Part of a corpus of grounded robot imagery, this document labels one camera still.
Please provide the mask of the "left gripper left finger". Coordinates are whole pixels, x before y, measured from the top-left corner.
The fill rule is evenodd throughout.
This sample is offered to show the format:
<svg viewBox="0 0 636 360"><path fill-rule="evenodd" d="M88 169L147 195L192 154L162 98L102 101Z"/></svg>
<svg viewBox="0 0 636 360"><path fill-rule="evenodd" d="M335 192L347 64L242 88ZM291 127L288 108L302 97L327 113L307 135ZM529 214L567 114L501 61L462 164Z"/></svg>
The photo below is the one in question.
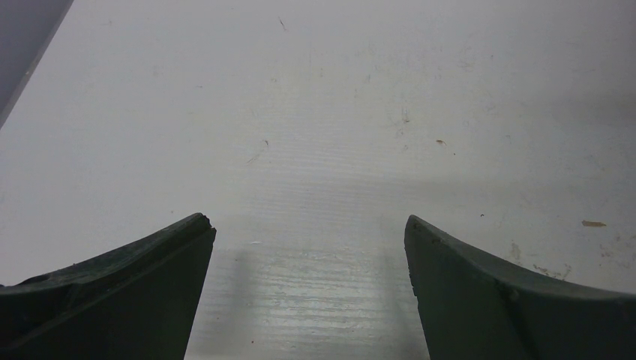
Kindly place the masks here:
<svg viewBox="0 0 636 360"><path fill-rule="evenodd" d="M183 359L216 231L195 213L1 288L3 359Z"/></svg>

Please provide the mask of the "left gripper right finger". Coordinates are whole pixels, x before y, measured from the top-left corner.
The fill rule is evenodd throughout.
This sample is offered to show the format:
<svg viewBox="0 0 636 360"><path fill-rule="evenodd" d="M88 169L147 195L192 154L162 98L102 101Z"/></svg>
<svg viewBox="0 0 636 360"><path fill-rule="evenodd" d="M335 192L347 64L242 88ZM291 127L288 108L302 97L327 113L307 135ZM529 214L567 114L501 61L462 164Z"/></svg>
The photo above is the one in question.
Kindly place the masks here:
<svg viewBox="0 0 636 360"><path fill-rule="evenodd" d="M432 359L633 359L635 296L530 271L411 215L409 278Z"/></svg>

